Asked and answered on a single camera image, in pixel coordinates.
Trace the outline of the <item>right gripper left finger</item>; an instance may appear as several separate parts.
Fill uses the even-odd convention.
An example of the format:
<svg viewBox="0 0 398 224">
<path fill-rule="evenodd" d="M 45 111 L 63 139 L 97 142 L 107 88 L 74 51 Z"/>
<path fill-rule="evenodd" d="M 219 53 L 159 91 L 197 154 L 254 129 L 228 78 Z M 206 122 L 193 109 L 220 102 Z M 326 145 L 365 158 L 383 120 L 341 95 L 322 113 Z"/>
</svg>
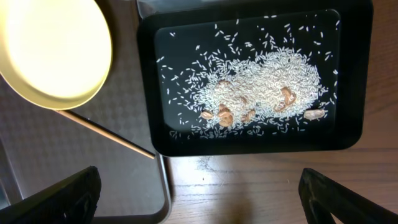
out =
<svg viewBox="0 0 398 224">
<path fill-rule="evenodd" d="M 100 198 L 97 167 L 89 166 L 1 210 L 1 223 L 91 223 Z"/>
</svg>

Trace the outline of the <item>wooden chopstick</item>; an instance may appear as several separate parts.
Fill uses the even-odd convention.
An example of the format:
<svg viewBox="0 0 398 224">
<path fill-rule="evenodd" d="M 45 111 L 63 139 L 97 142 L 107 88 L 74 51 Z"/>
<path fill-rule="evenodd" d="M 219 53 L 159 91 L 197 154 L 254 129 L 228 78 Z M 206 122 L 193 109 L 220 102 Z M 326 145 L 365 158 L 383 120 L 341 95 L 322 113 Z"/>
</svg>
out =
<svg viewBox="0 0 398 224">
<path fill-rule="evenodd" d="M 114 142 L 116 142 L 116 143 L 118 143 L 118 144 L 120 144 L 120 145 L 123 145 L 135 152 L 138 152 L 139 154 L 142 154 L 143 156 L 146 156 L 150 159 L 155 159 L 154 153 L 147 151 L 139 146 L 136 146 L 135 144 L 131 143 L 130 141 L 128 141 L 116 134 L 113 134 L 111 131 L 104 129 L 104 128 L 92 123 L 88 119 L 85 119 L 71 111 L 55 110 L 55 112 L 90 129 L 90 130 L 92 130 L 92 131 L 94 131 L 94 132 L 96 132 L 96 133 L 98 133 L 98 134 L 100 134 L 100 135 L 102 135 L 102 136 L 104 136 L 104 137 L 106 137 L 106 138 L 108 138 L 108 139 L 110 139 L 110 140 L 112 140 L 112 141 L 114 141 Z"/>
</svg>

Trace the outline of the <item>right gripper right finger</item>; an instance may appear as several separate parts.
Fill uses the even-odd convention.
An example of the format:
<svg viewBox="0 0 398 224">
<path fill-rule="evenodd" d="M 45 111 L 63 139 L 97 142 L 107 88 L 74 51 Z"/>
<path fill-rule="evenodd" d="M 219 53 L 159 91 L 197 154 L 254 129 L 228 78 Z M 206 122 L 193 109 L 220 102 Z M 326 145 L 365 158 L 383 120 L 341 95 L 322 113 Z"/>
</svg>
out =
<svg viewBox="0 0 398 224">
<path fill-rule="evenodd" d="M 308 223 L 397 223 L 397 214 L 334 180 L 304 168 L 298 193 Z"/>
</svg>

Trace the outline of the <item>yellow plate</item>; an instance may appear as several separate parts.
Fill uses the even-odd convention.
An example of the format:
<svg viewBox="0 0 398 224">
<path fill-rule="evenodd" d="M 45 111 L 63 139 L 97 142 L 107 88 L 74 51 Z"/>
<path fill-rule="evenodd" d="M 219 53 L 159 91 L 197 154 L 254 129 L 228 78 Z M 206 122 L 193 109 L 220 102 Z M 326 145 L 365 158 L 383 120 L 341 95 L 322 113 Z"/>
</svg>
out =
<svg viewBox="0 0 398 224">
<path fill-rule="evenodd" d="M 111 32 L 94 0 L 1 1 L 1 76 L 42 108 L 70 110 L 104 85 Z"/>
</svg>

